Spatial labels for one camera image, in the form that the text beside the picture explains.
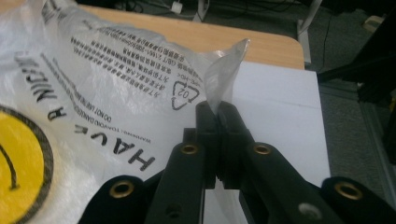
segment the clear plastic bag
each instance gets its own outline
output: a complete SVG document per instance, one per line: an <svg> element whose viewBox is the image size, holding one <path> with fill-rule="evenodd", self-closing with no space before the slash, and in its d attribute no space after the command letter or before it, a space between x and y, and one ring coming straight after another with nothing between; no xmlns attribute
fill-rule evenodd
<svg viewBox="0 0 396 224"><path fill-rule="evenodd" d="M195 105L207 100L216 111L229 97L247 45L195 53L66 0L1 15L0 135L14 140L0 137L9 158L0 163L14 172L2 175L0 222L77 223L108 179L160 172L194 127ZM16 153L12 141L36 146L35 155Z"/></svg>

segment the gray carpet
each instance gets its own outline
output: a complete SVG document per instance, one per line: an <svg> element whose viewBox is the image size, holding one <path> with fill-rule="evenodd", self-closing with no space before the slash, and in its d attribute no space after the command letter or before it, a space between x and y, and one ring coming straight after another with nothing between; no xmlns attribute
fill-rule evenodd
<svg viewBox="0 0 396 224"><path fill-rule="evenodd" d="M165 7L158 7L171 6L172 2L138 1L143 13L191 20L196 11L196 1L182 0L184 9L181 16L169 13ZM246 13L245 6L244 1L212 0L204 22L296 38L296 22L304 19L308 12L308 7L301 4L276 7L276 10L286 9L284 12L264 10ZM262 8L249 6L249 9ZM329 9L321 7L308 30L312 63L306 69L324 72L351 63L372 35L362 28L369 16L360 9L333 15ZM375 140L370 134L373 130L370 130L358 102L357 85L334 80L319 89L332 175L351 177L392 204L394 199L389 198L391 194L388 192L391 186L384 184L384 161L377 155Z"/></svg>

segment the brass insert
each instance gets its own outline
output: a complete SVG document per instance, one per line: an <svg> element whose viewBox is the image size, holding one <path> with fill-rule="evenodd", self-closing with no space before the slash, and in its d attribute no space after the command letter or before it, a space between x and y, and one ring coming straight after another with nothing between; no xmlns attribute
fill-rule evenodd
<svg viewBox="0 0 396 224"><path fill-rule="evenodd" d="M181 152L184 154L195 154L198 151L198 147L194 145L186 145L181 148Z"/></svg>
<svg viewBox="0 0 396 224"><path fill-rule="evenodd" d="M113 198L124 198L130 195L134 191L134 184L129 180L120 180L115 183L111 189L109 194Z"/></svg>
<svg viewBox="0 0 396 224"><path fill-rule="evenodd" d="M262 155L268 155L271 153L271 148L266 147L266 146L254 146L254 151L262 154Z"/></svg>
<svg viewBox="0 0 396 224"><path fill-rule="evenodd" d="M339 194L350 200L359 200L363 197L363 193L361 192L361 190L356 188L351 183L339 182L334 187Z"/></svg>

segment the recycling symbol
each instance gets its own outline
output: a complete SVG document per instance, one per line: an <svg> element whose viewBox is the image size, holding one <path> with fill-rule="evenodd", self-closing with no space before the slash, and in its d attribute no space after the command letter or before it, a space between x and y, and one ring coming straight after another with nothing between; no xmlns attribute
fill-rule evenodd
<svg viewBox="0 0 396 224"><path fill-rule="evenodd" d="M199 91L187 85L187 82L176 81L173 88L172 108L179 110L191 104L199 96Z"/></svg>

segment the yellow smiley face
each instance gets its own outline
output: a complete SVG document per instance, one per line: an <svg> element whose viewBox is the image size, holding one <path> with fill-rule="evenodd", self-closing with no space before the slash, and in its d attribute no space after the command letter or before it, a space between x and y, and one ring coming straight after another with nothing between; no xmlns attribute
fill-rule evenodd
<svg viewBox="0 0 396 224"><path fill-rule="evenodd" d="M0 223L23 223L50 190L50 143L23 115L0 106Z"/></svg>

